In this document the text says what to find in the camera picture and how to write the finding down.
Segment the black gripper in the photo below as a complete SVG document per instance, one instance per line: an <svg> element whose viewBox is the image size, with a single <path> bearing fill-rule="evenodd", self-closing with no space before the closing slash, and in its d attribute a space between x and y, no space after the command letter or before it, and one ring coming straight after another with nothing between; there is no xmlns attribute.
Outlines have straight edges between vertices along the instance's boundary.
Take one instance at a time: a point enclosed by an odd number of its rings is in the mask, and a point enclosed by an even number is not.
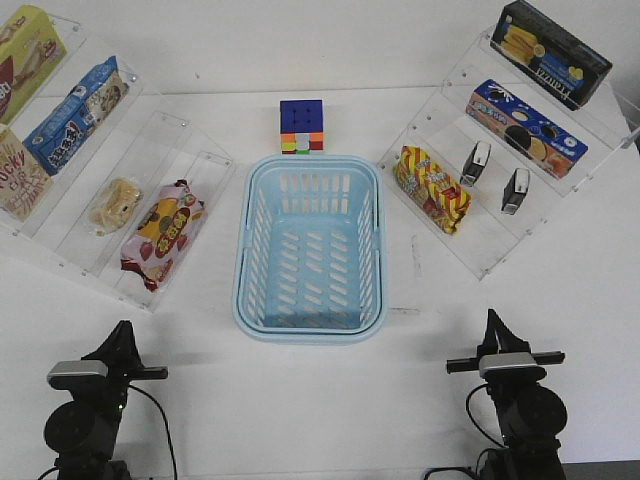
<svg viewBox="0 0 640 480"><path fill-rule="evenodd" d="M100 388L128 385L136 380L165 380L166 366L146 367L140 358L131 322L120 320L100 348L81 358L99 370L91 381Z"/></svg>
<svg viewBox="0 0 640 480"><path fill-rule="evenodd" d="M479 360L485 355L496 354L498 351L500 353L531 353L536 363L544 370L545 366L558 365L565 360L565 354L561 351L531 352L530 344L516 336L496 311L489 308L483 346L477 348L475 357L447 360L446 372L448 374L462 372L477 372L479 374Z"/></svg>

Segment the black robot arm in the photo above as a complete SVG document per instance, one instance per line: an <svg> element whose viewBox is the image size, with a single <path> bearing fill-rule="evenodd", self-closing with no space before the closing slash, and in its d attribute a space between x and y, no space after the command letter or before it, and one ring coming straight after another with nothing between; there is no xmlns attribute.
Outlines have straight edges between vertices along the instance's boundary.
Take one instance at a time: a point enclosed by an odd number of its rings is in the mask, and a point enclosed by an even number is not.
<svg viewBox="0 0 640 480"><path fill-rule="evenodd" d="M126 462L115 460L113 453L130 383L167 377L165 366L144 366L129 320L119 321L95 351L56 363L47 382L72 396L54 410L44 427L45 443L58 453L54 462L58 477L129 479Z"/></svg>
<svg viewBox="0 0 640 480"><path fill-rule="evenodd" d="M563 479L557 435L568 414L561 398L540 385L546 365L560 364L561 351L531 351L490 309L484 339L470 358L450 359L446 372L476 371L494 403L502 440L487 450L473 479Z"/></svg>

